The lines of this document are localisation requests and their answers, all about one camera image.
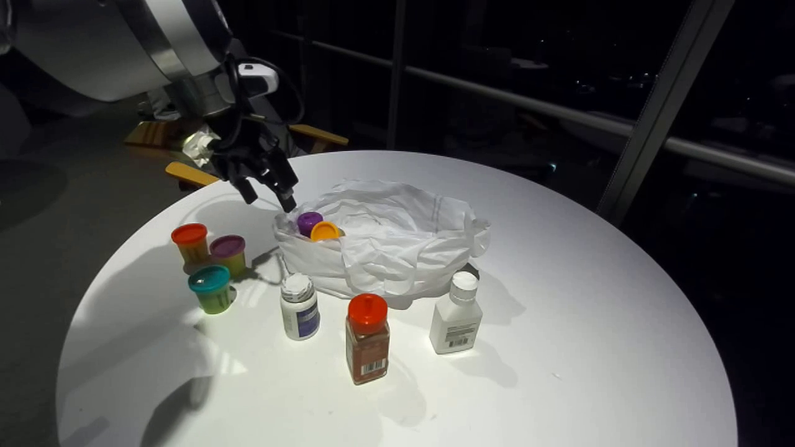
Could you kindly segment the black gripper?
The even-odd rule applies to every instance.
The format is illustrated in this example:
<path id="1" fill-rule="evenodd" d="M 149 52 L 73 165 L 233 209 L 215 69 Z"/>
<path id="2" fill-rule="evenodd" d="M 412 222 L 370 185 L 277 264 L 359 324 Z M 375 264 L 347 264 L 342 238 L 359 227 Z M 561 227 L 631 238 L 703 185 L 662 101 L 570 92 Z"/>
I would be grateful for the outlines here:
<path id="1" fill-rule="evenodd" d="M 232 179 L 247 204 L 258 200 L 247 179 L 255 178 L 274 192 L 284 212 L 296 209 L 294 190 L 298 178 L 284 160 L 279 140 L 261 123 L 229 115 L 210 119 L 210 130 L 219 135 L 211 144 L 211 168 L 225 179 Z"/>

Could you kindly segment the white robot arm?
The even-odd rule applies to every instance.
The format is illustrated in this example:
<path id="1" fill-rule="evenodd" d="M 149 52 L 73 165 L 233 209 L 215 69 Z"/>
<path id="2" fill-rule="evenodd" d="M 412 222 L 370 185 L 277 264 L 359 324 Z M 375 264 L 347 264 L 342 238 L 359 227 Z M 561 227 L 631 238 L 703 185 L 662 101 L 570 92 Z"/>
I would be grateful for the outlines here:
<path id="1" fill-rule="evenodd" d="M 257 185 L 284 212 L 298 178 L 270 97 L 284 86 L 252 56 L 219 0 L 0 0 L 2 58 L 22 92 L 62 115 L 142 97 L 158 123 L 193 125 L 180 149 L 247 204 Z"/>

